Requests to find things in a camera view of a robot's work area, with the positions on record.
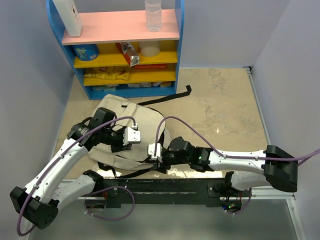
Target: blue can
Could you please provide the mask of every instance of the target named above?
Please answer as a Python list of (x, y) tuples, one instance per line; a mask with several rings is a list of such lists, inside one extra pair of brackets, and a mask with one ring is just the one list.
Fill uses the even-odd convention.
[(75, 55), (81, 61), (91, 61), (99, 56), (99, 49), (96, 44), (73, 45)]

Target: chip bag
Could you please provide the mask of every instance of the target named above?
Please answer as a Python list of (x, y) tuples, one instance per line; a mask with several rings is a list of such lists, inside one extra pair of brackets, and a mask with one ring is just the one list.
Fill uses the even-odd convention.
[(85, 78), (106, 79), (106, 80), (128, 80), (131, 67), (129, 66), (101, 66), (85, 70)]

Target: water bottle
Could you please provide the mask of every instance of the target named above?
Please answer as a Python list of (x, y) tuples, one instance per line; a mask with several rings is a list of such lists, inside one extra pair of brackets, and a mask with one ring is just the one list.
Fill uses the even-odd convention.
[(158, 32), (162, 26), (161, 0), (145, 0), (146, 27), (150, 32)]

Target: blue shelf frame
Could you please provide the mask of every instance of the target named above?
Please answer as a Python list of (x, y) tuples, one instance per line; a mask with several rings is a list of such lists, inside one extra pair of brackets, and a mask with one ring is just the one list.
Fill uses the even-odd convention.
[(175, 65), (175, 82), (170, 87), (141, 87), (141, 88), (129, 88), (126, 86), (117, 87), (116, 91), (93, 91), (90, 86), (84, 86), (84, 68), (75, 68), (75, 53), (71, 46), (62, 45), (62, 40), (65, 33), (65, 26), (60, 18), (60, 15), (56, 9), (53, 0), (46, 0), (46, 12), (49, 20), (51, 30), (58, 41), (65, 57), (67, 58), (70, 66), (77, 76), (82, 88), (90, 100), (102, 99), (107, 94), (113, 94), (124, 98), (136, 98), (136, 97), (152, 97), (152, 96), (167, 96), (177, 92), (179, 68), (181, 59), (182, 39), (184, 32), (185, 22), (185, 0), (176, 0), (175, 5), (175, 17), (178, 25), (180, 39), (176, 41), (178, 62)]

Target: beige table surface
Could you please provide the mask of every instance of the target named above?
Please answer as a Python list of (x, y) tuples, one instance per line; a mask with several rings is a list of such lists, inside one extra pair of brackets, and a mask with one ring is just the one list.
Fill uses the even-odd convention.
[[(178, 93), (191, 85), (190, 96), (156, 103), (150, 107), (164, 116), (176, 116), (194, 127), (216, 148), (225, 151), (251, 152), (263, 150), (267, 141), (256, 100), (247, 72), (243, 68), (182, 68), (179, 72)], [(159, 97), (131, 98), (135, 103)], [(88, 100), (79, 81), (73, 81), (71, 94), (58, 137), (59, 149), (71, 127), (90, 117), (100, 100)], [(182, 123), (169, 119), (166, 126), (171, 138), (182, 136), (194, 146), (206, 144)], [(96, 161), (83, 157), (68, 173), (66, 179), (76, 179), (92, 169), (105, 178), (113, 177), (111, 171), (98, 168)], [(118, 170), (117, 175), (128, 174)], [(168, 174), (149, 172), (139, 178), (221, 178), (224, 172), (195, 172), (188, 165), (173, 166)]]

